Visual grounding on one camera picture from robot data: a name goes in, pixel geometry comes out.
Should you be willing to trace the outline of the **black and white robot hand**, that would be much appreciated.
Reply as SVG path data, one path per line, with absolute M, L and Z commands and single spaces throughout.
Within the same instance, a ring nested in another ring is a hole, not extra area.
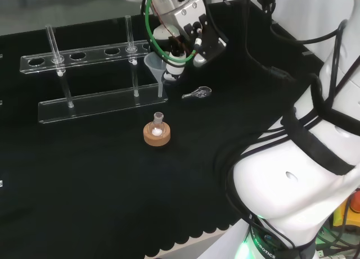
M 228 39 L 214 23 L 206 0 L 151 0 L 151 9 L 166 27 L 174 27 L 192 45 L 195 67 L 210 63 L 225 51 Z

